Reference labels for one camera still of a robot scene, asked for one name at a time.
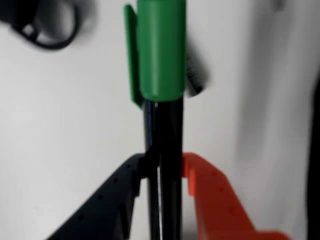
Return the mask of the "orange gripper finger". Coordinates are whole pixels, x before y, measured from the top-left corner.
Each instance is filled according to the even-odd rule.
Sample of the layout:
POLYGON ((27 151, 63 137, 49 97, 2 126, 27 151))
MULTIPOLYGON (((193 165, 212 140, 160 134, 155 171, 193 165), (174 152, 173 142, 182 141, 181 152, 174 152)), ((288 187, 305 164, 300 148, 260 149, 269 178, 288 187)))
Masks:
POLYGON ((279 231, 257 230, 226 175, 201 156, 183 154, 182 175, 193 197, 199 240, 286 240, 279 231))

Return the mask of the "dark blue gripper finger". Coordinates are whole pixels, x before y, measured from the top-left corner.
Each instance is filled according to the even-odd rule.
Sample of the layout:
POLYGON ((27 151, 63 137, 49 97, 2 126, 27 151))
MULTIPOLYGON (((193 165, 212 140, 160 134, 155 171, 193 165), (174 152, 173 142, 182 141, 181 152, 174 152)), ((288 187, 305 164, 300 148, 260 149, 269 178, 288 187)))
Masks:
POLYGON ((144 161, 143 153, 127 159, 49 239, 128 240, 144 161))

